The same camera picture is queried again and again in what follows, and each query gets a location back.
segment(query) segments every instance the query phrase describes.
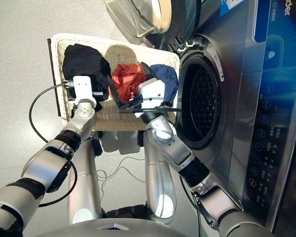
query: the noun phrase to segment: gray floor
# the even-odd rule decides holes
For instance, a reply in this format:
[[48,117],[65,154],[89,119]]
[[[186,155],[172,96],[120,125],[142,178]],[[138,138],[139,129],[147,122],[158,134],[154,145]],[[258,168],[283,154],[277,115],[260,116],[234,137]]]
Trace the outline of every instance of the gray floor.
[[[43,145],[28,121],[28,109],[35,96],[52,85],[46,39],[56,33],[75,33],[126,40],[109,18],[100,0],[0,0],[0,187],[20,178],[25,162]],[[44,137],[53,138],[62,128],[57,117],[55,95],[43,95],[33,110],[34,123]],[[111,173],[126,155],[104,153],[97,168]],[[143,149],[133,157],[143,158]],[[125,166],[144,179],[144,162],[126,160]],[[173,228],[197,236],[197,217],[174,176],[178,208]],[[47,194],[51,201],[67,191]],[[145,203],[145,185],[121,170],[104,187],[105,210]],[[67,224],[66,200],[40,208],[25,229],[31,237]]]

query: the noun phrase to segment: laundry basket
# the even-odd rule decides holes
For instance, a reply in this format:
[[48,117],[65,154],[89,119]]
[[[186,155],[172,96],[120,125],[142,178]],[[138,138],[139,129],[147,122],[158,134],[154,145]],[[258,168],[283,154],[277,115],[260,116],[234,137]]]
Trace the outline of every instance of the laundry basket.
[[[177,76],[179,76],[180,60],[174,53],[98,37],[56,34],[51,38],[51,53],[56,84],[60,84],[64,81],[62,65],[65,50],[68,45],[74,45],[75,43],[97,49],[109,62],[112,72],[119,63],[130,64],[145,62],[149,66],[153,64],[171,66],[175,69]],[[67,92],[62,86],[57,88],[57,94],[62,122],[63,125],[66,125],[71,118],[73,102],[68,101]],[[92,130],[145,130],[144,123],[140,118],[136,118],[134,114],[120,114],[117,111],[117,105],[110,97],[108,100],[99,103],[103,108],[96,113],[97,119]],[[174,107],[176,107],[176,105],[177,98],[174,100]],[[175,114],[169,113],[169,119],[174,121]]]

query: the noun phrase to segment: black cloth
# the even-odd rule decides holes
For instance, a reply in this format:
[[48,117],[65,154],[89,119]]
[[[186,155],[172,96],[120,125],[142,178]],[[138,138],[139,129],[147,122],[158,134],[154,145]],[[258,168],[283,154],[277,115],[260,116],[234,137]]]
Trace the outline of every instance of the black cloth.
[[107,76],[111,75],[111,68],[96,49],[81,44],[69,45],[65,51],[63,73],[65,80],[73,80],[74,76],[89,76],[92,91],[103,91],[103,96],[96,97],[97,101],[108,99]]

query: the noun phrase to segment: washing machine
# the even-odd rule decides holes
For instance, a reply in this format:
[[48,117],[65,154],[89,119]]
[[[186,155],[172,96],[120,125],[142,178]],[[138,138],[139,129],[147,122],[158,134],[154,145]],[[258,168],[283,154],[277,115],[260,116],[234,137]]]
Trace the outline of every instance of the washing machine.
[[245,211],[296,236],[296,215],[277,227],[296,193],[296,0],[105,3],[131,43],[179,55],[180,138]]

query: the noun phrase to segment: control panel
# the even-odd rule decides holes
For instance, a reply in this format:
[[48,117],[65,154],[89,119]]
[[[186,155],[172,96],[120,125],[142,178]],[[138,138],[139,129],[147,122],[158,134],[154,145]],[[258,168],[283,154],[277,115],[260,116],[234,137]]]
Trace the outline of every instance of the control panel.
[[243,206],[265,224],[277,185],[296,98],[296,69],[262,73],[243,190]]

